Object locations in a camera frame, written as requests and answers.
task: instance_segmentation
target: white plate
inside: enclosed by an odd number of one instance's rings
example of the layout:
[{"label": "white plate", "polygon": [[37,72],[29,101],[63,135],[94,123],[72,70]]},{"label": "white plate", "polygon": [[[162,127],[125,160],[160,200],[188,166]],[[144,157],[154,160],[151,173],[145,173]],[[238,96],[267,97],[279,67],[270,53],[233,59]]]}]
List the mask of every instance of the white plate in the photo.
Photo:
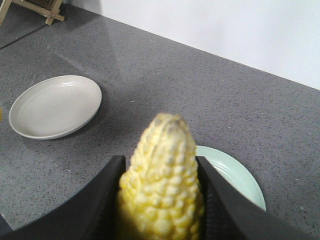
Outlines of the white plate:
[{"label": "white plate", "polygon": [[30,87],[13,103],[11,127],[31,139],[56,139],[87,124],[97,113],[102,94],[84,76],[57,76]]},{"label": "white plate", "polygon": [[265,199],[257,181],[240,162],[222,151],[207,146],[196,146],[196,155],[205,157],[235,189],[266,210]]}]

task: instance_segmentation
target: speckled countertop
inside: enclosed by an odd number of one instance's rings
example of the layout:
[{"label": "speckled countertop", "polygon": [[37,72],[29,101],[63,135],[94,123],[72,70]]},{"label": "speckled countertop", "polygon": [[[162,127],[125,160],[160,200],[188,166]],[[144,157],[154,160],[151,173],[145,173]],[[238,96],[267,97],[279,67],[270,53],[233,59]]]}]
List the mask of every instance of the speckled countertop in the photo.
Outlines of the speckled countertop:
[{"label": "speckled countertop", "polygon": [[[46,26],[13,5],[0,27],[0,213],[14,229],[74,195],[112,155],[128,159],[152,118],[169,112],[184,116],[198,145],[246,166],[270,213],[320,237],[319,90],[80,8],[62,14]],[[97,82],[97,115],[55,140],[15,133],[15,99],[60,75]]]}]

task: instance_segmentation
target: plate rim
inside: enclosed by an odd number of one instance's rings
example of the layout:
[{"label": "plate rim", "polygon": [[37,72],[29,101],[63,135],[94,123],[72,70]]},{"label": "plate rim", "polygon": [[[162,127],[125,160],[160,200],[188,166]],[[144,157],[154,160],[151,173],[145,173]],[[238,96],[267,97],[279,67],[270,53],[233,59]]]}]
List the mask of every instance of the plate rim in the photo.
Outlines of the plate rim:
[{"label": "plate rim", "polygon": [[[64,131],[64,132],[60,132],[60,133],[57,133],[57,134],[53,134],[53,135],[47,135],[47,136],[34,136],[34,135],[29,135],[29,134],[25,134],[19,130],[17,130],[13,123],[12,123],[12,111],[14,109],[14,107],[16,106],[16,104],[19,102],[19,100],[21,98],[23,98],[23,96],[25,94],[27,94],[27,92],[31,91],[31,89],[33,88],[36,88],[37,86],[39,85],[42,85],[46,82],[49,82],[49,81],[52,81],[52,80],[55,80],[55,79],[59,79],[59,78],[65,78],[65,77],[75,77],[75,78],[78,78],[78,79],[85,79],[86,81],[89,81],[91,83],[94,84],[94,86],[96,87],[96,89],[98,90],[99,92],[99,104],[97,104],[96,106],[96,110],[94,111],[94,113],[92,114],[91,117],[89,117],[88,119],[86,119],[85,121],[81,122],[80,124],[78,124],[77,126],[67,130],[67,131]],[[11,108],[10,108],[10,111],[9,111],[9,115],[8,115],[8,118],[9,118],[9,124],[11,126],[11,128],[18,134],[20,134],[21,136],[24,136],[26,138],[30,138],[30,139],[35,139],[35,140],[51,140],[51,139],[57,139],[57,138],[61,138],[61,137],[64,137],[64,136],[67,136],[69,134],[72,134],[74,132],[76,132],[77,130],[79,130],[80,128],[82,128],[83,126],[85,126],[88,122],[90,122],[90,120],[97,114],[99,108],[100,108],[100,105],[101,105],[101,102],[102,102],[102,92],[101,92],[101,88],[99,87],[99,85],[93,81],[92,79],[88,78],[88,77],[85,77],[85,76],[80,76],[80,75],[61,75],[61,76],[54,76],[54,77],[51,77],[51,78],[48,78],[46,80],[43,80],[43,81],[40,81],[38,83],[36,83],[35,85],[32,85],[31,87],[29,87],[27,90],[25,90],[23,93],[21,93],[19,95],[19,97],[13,102]]]},{"label": "plate rim", "polygon": [[244,170],[251,178],[252,182],[254,183],[256,189],[257,189],[257,192],[259,194],[259,197],[261,198],[262,200],[262,206],[260,205],[257,205],[255,204],[256,206],[258,206],[259,208],[261,208],[262,210],[264,211],[267,211],[267,207],[266,207],[266,201],[265,201],[265,198],[264,198],[264,195],[262,193],[262,190],[257,182],[257,180],[254,178],[254,176],[251,174],[251,172],[241,163],[239,162],[237,159],[235,159],[234,157],[230,156],[229,154],[223,152],[223,151],[220,151],[218,149],[215,149],[215,148],[212,148],[212,147],[209,147],[209,146],[203,146],[203,145],[196,145],[196,153],[197,153],[197,148],[202,148],[202,149],[207,149],[207,150],[210,150],[210,151],[214,151],[214,152],[217,152],[219,154],[222,154],[226,157],[228,157],[229,159],[231,159],[234,163],[236,163],[242,170]]}]

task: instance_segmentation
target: white wall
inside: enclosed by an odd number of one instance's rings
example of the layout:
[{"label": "white wall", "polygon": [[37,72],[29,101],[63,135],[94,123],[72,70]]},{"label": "white wall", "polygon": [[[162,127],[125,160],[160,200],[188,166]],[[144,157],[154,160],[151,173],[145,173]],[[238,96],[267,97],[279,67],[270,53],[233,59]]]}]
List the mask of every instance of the white wall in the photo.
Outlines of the white wall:
[{"label": "white wall", "polygon": [[71,4],[320,90],[319,0],[71,0]]}]

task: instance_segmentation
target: corn cob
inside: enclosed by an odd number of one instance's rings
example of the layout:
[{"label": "corn cob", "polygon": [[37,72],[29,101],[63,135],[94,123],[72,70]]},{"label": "corn cob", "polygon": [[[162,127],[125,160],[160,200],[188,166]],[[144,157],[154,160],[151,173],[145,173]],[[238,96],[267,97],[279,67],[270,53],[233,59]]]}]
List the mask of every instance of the corn cob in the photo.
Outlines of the corn cob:
[{"label": "corn cob", "polygon": [[196,144],[179,115],[159,113],[120,178],[117,240],[198,240],[204,215]]}]

